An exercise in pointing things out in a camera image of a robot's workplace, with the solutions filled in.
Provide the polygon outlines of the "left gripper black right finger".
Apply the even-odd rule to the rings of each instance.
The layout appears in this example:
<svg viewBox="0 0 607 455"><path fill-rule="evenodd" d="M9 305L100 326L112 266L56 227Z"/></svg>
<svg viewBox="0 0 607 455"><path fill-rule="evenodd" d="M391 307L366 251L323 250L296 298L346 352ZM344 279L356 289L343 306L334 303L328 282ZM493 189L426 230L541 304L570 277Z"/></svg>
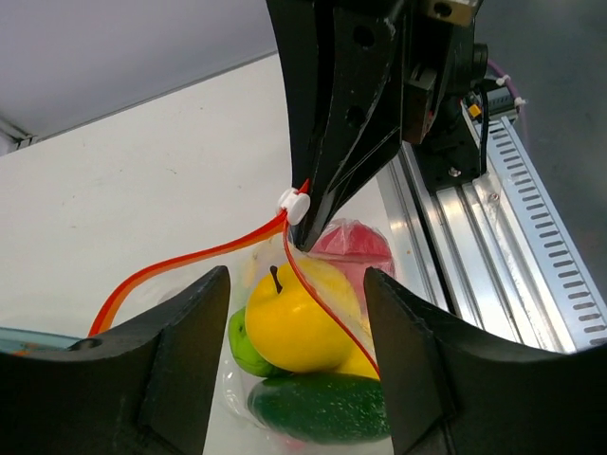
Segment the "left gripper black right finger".
<svg viewBox="0 0 607 455"><path fill-rule="evenodd" d="M606 349L570 355L512 342L364 277L397 454L602 454Z"/></svg>

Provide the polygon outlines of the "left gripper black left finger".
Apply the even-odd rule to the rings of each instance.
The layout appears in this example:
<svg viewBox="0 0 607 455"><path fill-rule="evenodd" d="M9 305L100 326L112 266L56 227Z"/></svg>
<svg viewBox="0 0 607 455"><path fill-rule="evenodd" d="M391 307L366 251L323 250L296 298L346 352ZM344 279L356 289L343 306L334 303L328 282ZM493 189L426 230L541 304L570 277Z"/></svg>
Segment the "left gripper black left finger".
<svg viewBox="0 0 607 455"><path fill-rule="evenodd" d="M2 355L2 452L201 453L229 301L221 265L65 350Z"/></svg>

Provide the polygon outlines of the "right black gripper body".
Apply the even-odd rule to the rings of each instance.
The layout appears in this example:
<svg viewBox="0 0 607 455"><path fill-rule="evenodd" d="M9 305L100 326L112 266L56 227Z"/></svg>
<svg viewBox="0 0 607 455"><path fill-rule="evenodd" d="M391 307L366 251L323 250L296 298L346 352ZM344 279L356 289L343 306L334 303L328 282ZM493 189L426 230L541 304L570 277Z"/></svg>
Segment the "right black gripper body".
<svg viewBox="0 0 607 455"><path fill-rule="evenodd" d="M481 1L409 1L403 30L401 137L419 144L443 103L485 76L487 46L475 42Z"/></svg>

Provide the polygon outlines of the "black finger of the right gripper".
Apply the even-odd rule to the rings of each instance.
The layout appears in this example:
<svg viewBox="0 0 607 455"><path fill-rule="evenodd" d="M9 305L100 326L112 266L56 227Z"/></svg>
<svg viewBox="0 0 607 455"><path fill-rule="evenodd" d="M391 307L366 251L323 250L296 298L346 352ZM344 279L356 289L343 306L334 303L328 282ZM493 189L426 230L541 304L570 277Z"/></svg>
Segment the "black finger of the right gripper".
<svg viewBox="0 0 607 455"><path fill-rule="evenodd" d="M309 250L339 205L340 181L388 81L398 47L404 1L321 1L320 81L309 151L310 208L301 222Z"/></svg>
<svg viewBox="0 0 607 455"><path fill-rule="evenodd" d="M293 230L299 249L310 249L328 219L323 205L332 180L323 149L332 94L332 3L268 1L285 86L291 181L308 184L310 208Z"/></svg>

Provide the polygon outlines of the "green guava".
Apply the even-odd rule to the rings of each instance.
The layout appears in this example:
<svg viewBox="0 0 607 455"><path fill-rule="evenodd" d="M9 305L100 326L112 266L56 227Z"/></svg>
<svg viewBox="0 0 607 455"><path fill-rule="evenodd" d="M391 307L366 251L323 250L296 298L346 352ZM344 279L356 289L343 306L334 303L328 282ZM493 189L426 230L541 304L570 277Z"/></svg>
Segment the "green guava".
<svg viewBox="0 0 607 455"><path fill-rule="evenodd" d="M266 361L253 347L246 330L246 308L236 311L229 320L228 340L234 361L246 373L258 377L285 375L286 371Z"/></svg>

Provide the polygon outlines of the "yellow lemon front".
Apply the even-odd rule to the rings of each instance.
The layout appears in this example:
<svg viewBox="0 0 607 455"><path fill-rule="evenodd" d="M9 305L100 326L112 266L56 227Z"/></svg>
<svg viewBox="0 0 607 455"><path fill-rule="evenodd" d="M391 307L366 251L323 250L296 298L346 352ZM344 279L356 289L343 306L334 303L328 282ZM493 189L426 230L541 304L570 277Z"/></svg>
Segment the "yellow lemon front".
<svg viewBox="0 0 607 455"><path fill-rule="evenodd" d="M340 363L335 362L330 372L379 380L375 368L363 350L343 331L335 330L328 340L331 342L331 351L336 352L340 360Z"/></svg>

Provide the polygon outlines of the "yellow lemon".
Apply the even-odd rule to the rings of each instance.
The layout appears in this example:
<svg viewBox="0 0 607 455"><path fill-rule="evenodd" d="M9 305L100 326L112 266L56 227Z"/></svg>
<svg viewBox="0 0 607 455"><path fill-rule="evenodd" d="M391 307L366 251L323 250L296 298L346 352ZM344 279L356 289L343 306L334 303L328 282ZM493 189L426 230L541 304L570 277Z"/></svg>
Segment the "yellow lemon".
<svg viewBox="0 0 607 455"><path fill-rule="evenodd" d="M330 372L340 363L328 339L343 330L308 294L288 263L268 267L248 298L245 321L253 347L282 370Z"/></svg>
<svg viewBox="0 0 607 455"><path fill-rule="evenodd" d="M336 352L340 360L340 363L335 362L330 372L379 380L375 368L363 350L343 331L335 330L328 340L331 342L331 351Z"/></svg>

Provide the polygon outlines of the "red apple front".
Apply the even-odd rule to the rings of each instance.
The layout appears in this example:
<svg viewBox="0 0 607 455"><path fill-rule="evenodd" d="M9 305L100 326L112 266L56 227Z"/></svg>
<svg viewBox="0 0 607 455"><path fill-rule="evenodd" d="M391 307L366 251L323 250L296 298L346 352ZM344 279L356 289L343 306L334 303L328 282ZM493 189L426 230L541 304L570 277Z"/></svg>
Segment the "red apple front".
<svg viewBox="0 0 607 455"><path fill-rule="evenodd" d="M332 221L312 247L311 254L331 263L355 287L363 287L369 267L392 278L396 276L395 261L386 238L359 220Z"/></svg>

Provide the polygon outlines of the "green cucumber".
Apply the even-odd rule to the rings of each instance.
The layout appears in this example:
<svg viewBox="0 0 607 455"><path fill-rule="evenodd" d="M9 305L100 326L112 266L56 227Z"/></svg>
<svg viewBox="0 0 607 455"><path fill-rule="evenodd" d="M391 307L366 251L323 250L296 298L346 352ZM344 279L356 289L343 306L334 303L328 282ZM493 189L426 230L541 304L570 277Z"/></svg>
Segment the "green cucumber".
<svg viewBox="0 0 607 455"><path fill-rule="evenodd" d="M354 445L390 436L380 382L342 373L267 378L248 394L267 428L306 443Z"/></svg>

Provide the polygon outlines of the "clear zip top bag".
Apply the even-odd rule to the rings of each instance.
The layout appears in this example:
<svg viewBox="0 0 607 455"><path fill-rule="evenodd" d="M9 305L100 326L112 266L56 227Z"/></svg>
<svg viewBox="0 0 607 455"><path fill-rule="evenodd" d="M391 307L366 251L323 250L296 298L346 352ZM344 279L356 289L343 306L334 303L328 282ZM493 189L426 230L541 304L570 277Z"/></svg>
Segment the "clear zip top bag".
<svg viewBox="0 0 607 455"><path fill-rule="evenodd" d="M310 252L295 230L311 211L301 184L280 197L276 215L246 236L141 269L96 315L92 335L121 308L174 296L213 258L242 252L231 281L229 320L209 425L208 454L388 454L391 442L361 278L369 266L392 272L385 239L370 252L340 242L360 223L330 225Z"/></svg>

